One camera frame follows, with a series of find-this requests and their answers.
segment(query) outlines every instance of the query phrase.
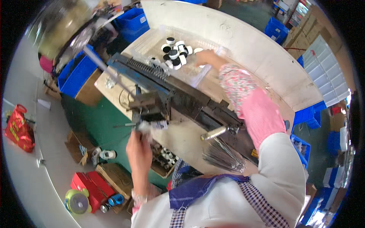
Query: white sneaker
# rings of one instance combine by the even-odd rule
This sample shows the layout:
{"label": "white sneaker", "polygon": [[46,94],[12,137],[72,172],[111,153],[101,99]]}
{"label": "white sneaker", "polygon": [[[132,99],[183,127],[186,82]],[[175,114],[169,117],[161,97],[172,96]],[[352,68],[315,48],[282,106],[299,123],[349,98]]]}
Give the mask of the white sneaker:
{"label": "white sneaker", "polygon": [[116,153],[114,150],[103,150],[99,156],[104,160],[114,159],[116,158]]}
{"label": "white sneaker", "polygon": [[101,153],[101,148],[97,147],[91,154],[91,161],[94,167],[96,167],[99,163],[99,154]]}

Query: wire bundle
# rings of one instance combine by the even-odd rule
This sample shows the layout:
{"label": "wire bundle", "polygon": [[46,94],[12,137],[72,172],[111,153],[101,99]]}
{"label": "wire bundle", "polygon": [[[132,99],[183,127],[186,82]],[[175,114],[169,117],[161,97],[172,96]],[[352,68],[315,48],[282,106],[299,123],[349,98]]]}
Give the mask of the wire bundle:
{"label": "wire bundle", "polygon": [[210,142],[208,150],[203,152],[203,159],[228,171],[242,173],[246,169],[243,156],[218,137],[215,137]]}

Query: worker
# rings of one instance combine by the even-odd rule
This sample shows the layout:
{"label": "worker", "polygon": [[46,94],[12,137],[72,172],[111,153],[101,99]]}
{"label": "worker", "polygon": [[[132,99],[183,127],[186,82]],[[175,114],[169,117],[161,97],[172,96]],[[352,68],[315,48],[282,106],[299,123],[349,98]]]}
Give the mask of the worker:
{"label": "worker", "polygon": [[132,227],[295,227],[304,204],[304,169],[286,134],[278,106],[251,73],[212,50],[196,54],[196,65],[210,64],[235,113],[245,119],[259,155],[258,174],[193,178],[159,195],[148,182],[152,151],[139,132],[126,147],[134,189]]}

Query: white shirt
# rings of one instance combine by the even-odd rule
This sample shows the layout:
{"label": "white shirt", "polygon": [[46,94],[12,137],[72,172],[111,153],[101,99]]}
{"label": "white shirt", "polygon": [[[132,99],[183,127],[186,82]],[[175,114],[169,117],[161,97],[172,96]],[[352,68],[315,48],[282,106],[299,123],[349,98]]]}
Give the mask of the white shirt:
{"label": "white shirt", "polygon": [[[258,174],[250,182],[266,201],[295,227],[304,204],[306,181],[300,158],[285,133],[275,133],[260,145]],[[173,210],[164,193],[143,204],[132,216],[132,228],[170,226]],[[237,182],[229,177],[218,180],[211,190],[186,211],[184,228],[265,227],[247,202]]]}

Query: red shopping bag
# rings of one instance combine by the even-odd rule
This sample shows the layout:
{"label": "red shopping bag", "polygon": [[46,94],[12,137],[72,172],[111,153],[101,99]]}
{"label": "red shopping bag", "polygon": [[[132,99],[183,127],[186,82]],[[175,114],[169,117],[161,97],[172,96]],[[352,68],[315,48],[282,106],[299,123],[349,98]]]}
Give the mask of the red shopping bag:
{"label": "red shopping bag", "polygon": [[26,152],[32,153],[34,133],[24,118],[24,113],[26,112],[27,109],[21,104],[15,106],[6,126],[5,135]]}

